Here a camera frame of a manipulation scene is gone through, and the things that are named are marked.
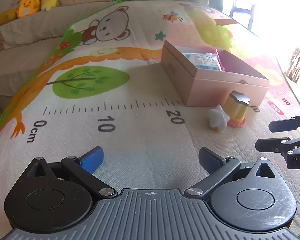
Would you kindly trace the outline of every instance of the blue star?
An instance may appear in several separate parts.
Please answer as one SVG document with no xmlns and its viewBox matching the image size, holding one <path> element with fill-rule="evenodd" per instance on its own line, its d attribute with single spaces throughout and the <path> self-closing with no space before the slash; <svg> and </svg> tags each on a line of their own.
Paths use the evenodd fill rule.
<svg viewBox="0 0 300 240">
<path fill-rule="evenodd" d="M 159 32 L 159 33 L 156 33 L 155 34 L 155 40 L 160 40 L 160 41 L 163 41 L 163 38 L 165 37 L 166 35 L 163 34 L 163 32 Z"/>
</svg>

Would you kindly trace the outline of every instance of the black gripper pad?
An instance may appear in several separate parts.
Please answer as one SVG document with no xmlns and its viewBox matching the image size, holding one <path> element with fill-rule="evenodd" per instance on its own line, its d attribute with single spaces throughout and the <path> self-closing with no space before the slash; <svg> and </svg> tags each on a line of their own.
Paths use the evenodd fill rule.
<svg viewBox="0 0 300 240">
<path fill-rule="evenodd" d="M 39 235 L 14 229 L 3 239 L 297 240 L 298 238 L 286 228 L 264 234 L 246 233 L 230 228 L 211 214 L 204 201 L 186 198 L 177 189 L 124 189 L 118 197 L 99 201 L 86 220 L 68 230 Z"/>
</svg>

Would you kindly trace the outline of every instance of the pink box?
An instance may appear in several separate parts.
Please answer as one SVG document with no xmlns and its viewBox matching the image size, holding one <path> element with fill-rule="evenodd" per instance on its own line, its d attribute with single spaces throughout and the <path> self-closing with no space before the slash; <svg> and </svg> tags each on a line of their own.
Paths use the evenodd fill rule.
<svg viewBox="0 0 300 240">
<path fill-rule="evenodd" d="M 198 69 L 182 54 L 216 53 L 216 50 L 225 71 Z M 177 47 L 165 40 L 161 64 L 186 106 L 222 105 L 233 90 L 244 93 L 251 106 L 260 106 L 270 82 L 226 50 L 200 44 Z"/>
</svg>

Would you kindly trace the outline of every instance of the orange giraffe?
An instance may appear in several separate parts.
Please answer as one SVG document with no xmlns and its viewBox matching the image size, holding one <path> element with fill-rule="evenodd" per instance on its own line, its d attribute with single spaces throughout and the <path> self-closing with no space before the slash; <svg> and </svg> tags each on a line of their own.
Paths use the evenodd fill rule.
<svg viewBox="0 0 300 240">
<path fill-rule="evenodd" d="M 139 60 L 157 60 L 161 58 L 161 49 L 150 50 L 150 49 L 141 49 L 141 48 L 132 48 L 132 47 L 120 47 L 113 49 L 100 49 L 93 52 L 94 56 L 83 56 L 74 59 L 67 60 L 55 67 L 50 68 L 46 72 L 43 72 L 44 69 L 37 70 L 35 72 L 35 78 L 31 79 L 26 83 L 12 98 L 5 111 L 7 116 L 4 117 L 4 120 L 0 120 L 0 131 L 5 127 L 5 125 L 10 122 L 12 119 L 15 119 L 17 124 L 13 130 L 13 133 L 10 139 L 21 132 L 24 134 L 25 126 L 22 122 L 21 112 L 37 97 L 41 90 L 48 83 L 49 79 L 56 73 L 58 70 L 70 69 L 75 65 L 84 65 L 89 62 L 101 62 L 104 60 L 117 60 L 117 59 L 139 59 Z"/>
</svg>

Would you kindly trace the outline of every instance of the play mat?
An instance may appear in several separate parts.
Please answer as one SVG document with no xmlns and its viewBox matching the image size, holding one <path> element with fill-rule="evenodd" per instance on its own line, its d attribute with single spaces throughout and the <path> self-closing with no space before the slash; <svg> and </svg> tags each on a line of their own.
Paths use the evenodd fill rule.
<svg viewBox="0 0 300 240">
<path fill-rule="evenodd" d="M 164 39 L 226 49 L 270 80 L 259 107 L 241 129 L 209 128 L 208 107 L 186 107 L 160 65 Z M 298 201 L 290 226 L 300 233 L 300 170 L 287 170 L 280 154 L 254 148 L 272 134 L 270 121 L 298 113 L 271 48 L 230 17 L 181 2 L 117 3 L 72 24 L 60 44 L 20 88 L 0 120 L 0 238 L 11 230 L 5 196 L 35 157 L 58 162 L 95 146 L 104 163 L 94 173 L 116 188 L 180 188 L 207 176 L 197 160 L 208 147 L 243 162 L 270 159 Z M 173 122 L 171 115 L 180 122 Z"/>
</svg>

